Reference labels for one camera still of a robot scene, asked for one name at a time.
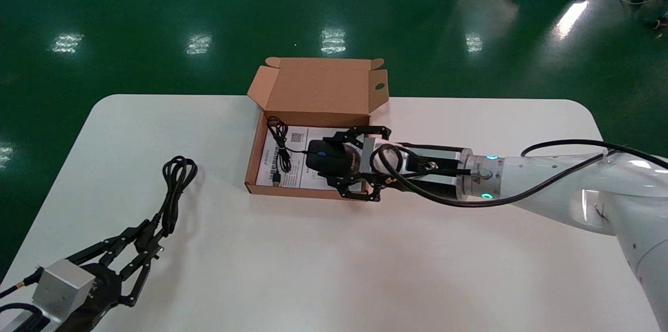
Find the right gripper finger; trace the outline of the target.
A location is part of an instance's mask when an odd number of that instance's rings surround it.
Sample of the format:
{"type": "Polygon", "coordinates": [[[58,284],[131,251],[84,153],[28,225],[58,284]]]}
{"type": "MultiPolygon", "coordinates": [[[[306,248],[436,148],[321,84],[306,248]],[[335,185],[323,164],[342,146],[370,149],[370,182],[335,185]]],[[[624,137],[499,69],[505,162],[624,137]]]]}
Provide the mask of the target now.
{"type": "Polygon", "coordinates": [[[391,130],[386,126],[353,126],[334,132],[330,137],[324,137],[324,152],[361,152],[367,138],[374,139],[371,144],[375,147],[384,144],[393,144],[389,141],[391,130]]]}
{"type": "Polygon", "coordinates": [[[325,175],[327,185],[337,190],[343,199],[356,201],[374,201],[381,199],[381,184],[375,183],[378,180],[377,175],[372,173],[351,173],[343,177],[325,175]],[[361,185],[361,191],[351,190],[354,185],[361,185]]]}

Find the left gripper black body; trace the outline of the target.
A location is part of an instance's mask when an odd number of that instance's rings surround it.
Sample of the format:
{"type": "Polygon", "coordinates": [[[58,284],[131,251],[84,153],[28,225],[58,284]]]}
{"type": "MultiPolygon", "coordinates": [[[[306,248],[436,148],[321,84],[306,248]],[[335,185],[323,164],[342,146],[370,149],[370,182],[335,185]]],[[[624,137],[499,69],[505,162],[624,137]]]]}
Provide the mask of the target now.
{"type": "Polygon", "coordinates": [[[95,276],[84,302],[74,310],[56,331],[91,331],[107,312],[118,305],[122,281],[114,271],[99,264],[81,268],[95,276]]]}

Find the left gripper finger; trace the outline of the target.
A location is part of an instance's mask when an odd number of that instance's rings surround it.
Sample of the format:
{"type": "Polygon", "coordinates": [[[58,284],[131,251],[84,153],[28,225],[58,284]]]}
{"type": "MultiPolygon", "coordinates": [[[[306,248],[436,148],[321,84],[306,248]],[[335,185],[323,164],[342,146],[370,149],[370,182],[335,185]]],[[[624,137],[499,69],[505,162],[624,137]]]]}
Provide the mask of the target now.
{"type": "Polygon", "coordinates": [[[112,263],[112,261],[114,261],[129,244],[135,243],[139,239],[140,235],[144,233],[144,230],[146,230],[148,225],[149,220],[144,220],[137,227],[128,227],[121,234],[103,239],[88,248],[84,248],[78,253],[72,254],[66,259],[74,265],[80,266],[100,256],[98,264],[108,268],[110,263],[112,263]]]}
{"type": "Polygon", "coordinates": [[[140,297],[140,294],[146,284],[148,275],[150,274],[152,261],[153,259],[158,260],[158,253],[162,251],[163,248],[160,245],[154,245],[152,248],[149,248],[134,258],[128,265],[124,266],[120,270],[120,279],[121,283],[129,279],[132,275],[140,270],[134,286],[131,289],[131,292],[127,295],[122,295],[118,299],[118,303],[128,307],[134,307],[140,297]]]}

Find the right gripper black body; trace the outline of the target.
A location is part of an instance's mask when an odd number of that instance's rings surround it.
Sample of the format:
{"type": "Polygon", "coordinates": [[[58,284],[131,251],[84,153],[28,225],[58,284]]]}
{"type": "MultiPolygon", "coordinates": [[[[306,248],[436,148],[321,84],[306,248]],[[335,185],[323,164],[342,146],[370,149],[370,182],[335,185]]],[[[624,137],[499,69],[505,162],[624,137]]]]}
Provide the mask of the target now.
{"type": "MultiPolygon", "coordinates": [[[[387,188],[409,192],[410,189],[394,179],[376,153],[374,139],[366,139],[360,156],[360,173],[372,173],[387,188]]],[[[463,147],[432,146],[411,143],[389,144],[383,151],[389,165],[415,186],[429,193],[460,193],[464,168],[463,147]]]]}

